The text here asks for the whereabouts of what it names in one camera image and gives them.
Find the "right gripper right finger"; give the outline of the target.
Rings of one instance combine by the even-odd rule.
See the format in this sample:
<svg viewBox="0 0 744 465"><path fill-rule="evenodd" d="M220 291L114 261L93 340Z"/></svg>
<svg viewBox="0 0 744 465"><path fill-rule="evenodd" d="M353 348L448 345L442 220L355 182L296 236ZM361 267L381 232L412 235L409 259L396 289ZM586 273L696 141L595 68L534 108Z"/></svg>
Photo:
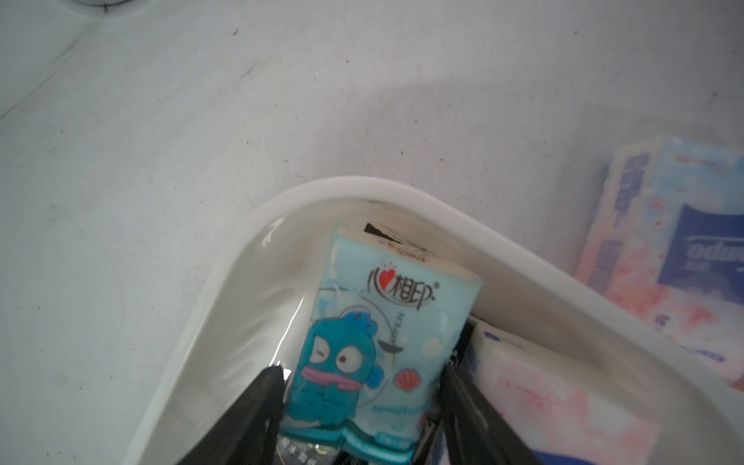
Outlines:
<svg viewBox="0 0 744 465"><path fill-rule="evenodd" d="M448 365L440 382L449 462L453 464L539 465L464 369Z"/></svg>

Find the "teal cartoon tissue pack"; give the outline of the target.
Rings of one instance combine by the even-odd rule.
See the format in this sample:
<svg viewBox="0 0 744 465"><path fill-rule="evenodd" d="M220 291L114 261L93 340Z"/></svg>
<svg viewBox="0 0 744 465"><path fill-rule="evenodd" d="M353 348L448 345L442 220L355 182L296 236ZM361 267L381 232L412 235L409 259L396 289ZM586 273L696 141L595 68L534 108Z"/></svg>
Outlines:
<svg viewBox="0 0 744 465"><path fill-rule="evenodd" d="M461 265L336 227L281 432L369 462L409 463L481 290Z"/></svg>

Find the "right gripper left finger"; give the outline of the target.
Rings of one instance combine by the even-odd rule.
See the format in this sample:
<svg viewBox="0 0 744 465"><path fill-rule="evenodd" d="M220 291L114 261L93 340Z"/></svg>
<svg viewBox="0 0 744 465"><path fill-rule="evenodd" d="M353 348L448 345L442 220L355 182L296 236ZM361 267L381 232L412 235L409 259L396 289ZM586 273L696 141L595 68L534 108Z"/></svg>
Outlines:
<svg viewBox="0 0 744 465"><path fill-rule="evenodd" d="M283 368L265 368L178 465L273 463L284 394Z"/></svg>

